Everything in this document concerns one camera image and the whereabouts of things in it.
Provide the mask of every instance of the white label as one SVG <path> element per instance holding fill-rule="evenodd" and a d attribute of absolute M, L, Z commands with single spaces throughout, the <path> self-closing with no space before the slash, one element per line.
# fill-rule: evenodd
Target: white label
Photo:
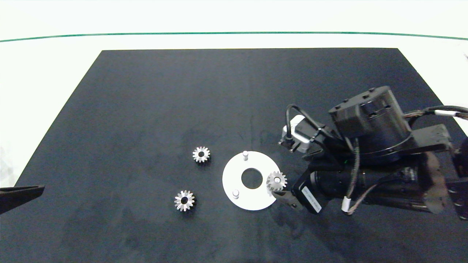
<path fill-rule="evenodd" d="M 319 202 L 317 202 L 317 199 L 315 199 L 314 195 L 310 192 L 307 186 L 304 186 L 301 192 L 304 194 L 304 196 L 307 198 L 307 200 L 309 201 L 309 203 L 312 205 L 312 207 L 315 209 L 317 213 L 320 212 L 320 210 L 322 210 L 322 206 L 319 204 Z"/>

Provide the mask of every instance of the green line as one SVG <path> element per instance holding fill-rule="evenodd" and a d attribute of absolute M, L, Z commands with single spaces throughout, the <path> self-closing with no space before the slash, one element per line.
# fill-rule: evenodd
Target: green line
<path fill-rule="evenodd" d="M 401 34 L 401 33 L 379 33 L 379 32 L 314 32 L 314 31 L 266 31 L 266 32 L 148 32 L 148 33 L 98 33 L 98 34 L 74 34 L 74 35 L 57 35 L 45 37 L 26 37 L 0 40 L 0 42 L 11 42 L 21 40 L 33 40 L 43 38 L 56 37 L 91 37 L 91 36 L 131 36 L 131 35 L 258 35 L 258 34 L 345 34 L 345 35 L 384 35 L 384 36 L 404 36 L 404 37 L 430 37 L 455 40 L 468 40 L 468 37 L 446 37 L 446 36 L 431 36 L 418 34 Z"/>

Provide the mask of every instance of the bevel gear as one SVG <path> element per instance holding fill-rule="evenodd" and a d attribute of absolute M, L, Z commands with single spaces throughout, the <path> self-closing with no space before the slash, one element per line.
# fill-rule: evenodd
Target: bevel gear
<path fill-rule="evenodd" d="M 210 158 L 210 150 L 203 146 L 197 147 L 192 153 L 193 159 L 198 163 L 206 162 L 208 161 L 208 158 Z"/>
<path fill-rule="evenodd" d="M 195 196 L 193 196 L 193 193 L 190 193 L 190 191 L 180 191 L 175 197 L 174 203 L 176 209 L 185 212 L 190 210 L 190 207 L 195 203 Z"/>
<path fill-rule="evenodd" d="M 272 172 L 266 179 L 266 185 L 271 191 L 281 191 L 286 187 L 287 179 L 281 172 Z"/>

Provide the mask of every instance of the gear teeth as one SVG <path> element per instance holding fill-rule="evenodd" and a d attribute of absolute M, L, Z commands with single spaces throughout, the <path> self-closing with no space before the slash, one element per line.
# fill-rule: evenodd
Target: gear teeth
<path fill-rule="evenodd" d="M 185 204 L 182 204 L 182 198 L 184 197 L 187 198 L 187 202 Z M 180 210 L 181 212 L 186 212 L 187 210 L 190 210 L 190 207 L 194 206 L 195 196 L 193 196 L 193 193 L 190 191 L 180 191 L 180 193 L 177 193 L 174 203 L 174 206 L 177 210 Z"/>
<path fill-rule="evenodd" d="M 198 163 L 208 161 L 208 158 L 210 158 L 210 150 L 204 146 L 197 147 L 192 154 L 193 160 Z"/>
<path fill-rule="evenodd" d="M 283 173 L 275 171 L 268 176 L 266 183 L 268 189 L 270 189 L 271 191 L 281 191 L 284 187 L 286 187 L 287 178 Z"/>

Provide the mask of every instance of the white background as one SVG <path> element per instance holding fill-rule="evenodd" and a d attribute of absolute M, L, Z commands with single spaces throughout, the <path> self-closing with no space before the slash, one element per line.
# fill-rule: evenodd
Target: white background
<path fill-rule="evenodd" d="M 468 38 L 467 10 L 467 1 L 423 0 L 0 1 L 0 40 L 226 31 L 353 31 Z M 14 186 L 101 50 L 296 47 L 399 48 L 445 105 L 468 107 L 466 40 L 297 34 L 92 36 L 1 42 L 0 187 Z M 468 134 L 468 122 L 459 124 Z"/>

